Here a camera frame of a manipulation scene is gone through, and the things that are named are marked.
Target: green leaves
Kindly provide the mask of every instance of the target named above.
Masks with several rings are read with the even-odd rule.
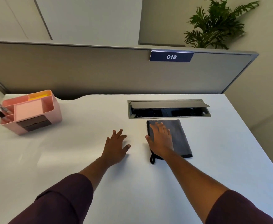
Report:
[[[185,43],[190,44],[194,48],[207,48],[213,46],[216,49],[228,49],[224,41],[230,37],[234,38],[245,33],[244,24],[237,18],[255,9],[259,6],[259,1],[248,3],[247,5],[240,5],[234,11],[227,7],[228,0],[209,0],[211,3],[208,8],[207,15],[202,7],[197,7],[196,14],[190,17],[188,23],[194,26],[194,29],[186,32]]]

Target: desk organizer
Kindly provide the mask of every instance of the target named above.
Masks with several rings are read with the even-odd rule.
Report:
[[[0,124],[17,135],[62,121],[59,103],[51,90],[4,100],[2,105],[13,114],[6,116],[11,122],[1,119]]]

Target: desk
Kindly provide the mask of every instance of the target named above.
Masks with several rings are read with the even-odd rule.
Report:
[[[93,162],[120,128],[131,149],[106,172],[84,223],[201,223],[167,164],[150,164],[146,119],[128,119],[127,100],[146,99],[210,105],[211,117],[180,118],[193,152],[189,162],[273,217],[273,164],[225,95],[87,95],[59,100],[63,121],[57,125],[23,136],[0,126],[0,224]]]

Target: purple sleeve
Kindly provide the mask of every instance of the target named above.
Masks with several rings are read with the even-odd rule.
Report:
[[[241,194],[228,190],[213,205],[206,224],[273,224],[273,218]]]
[[[93,186],[82,174],[71,174],[37,196],[9,224],[82,224],[93,199]]]

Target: marker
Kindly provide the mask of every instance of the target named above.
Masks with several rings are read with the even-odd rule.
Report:
[[[9,111],[8,108],[3,107],[1,104],[0,104],[0,109],[1,109],[3,112],[6,112],[8,115],[12,115],[12,114],[13,114],[11,111]]]
[[[4,115],[4,113],[2,113],[1,111],[0,111],[0,118],[1,118],[2,120],[4,120],[5,122],[11,122],[11,120],[8,119],[8,118]]]

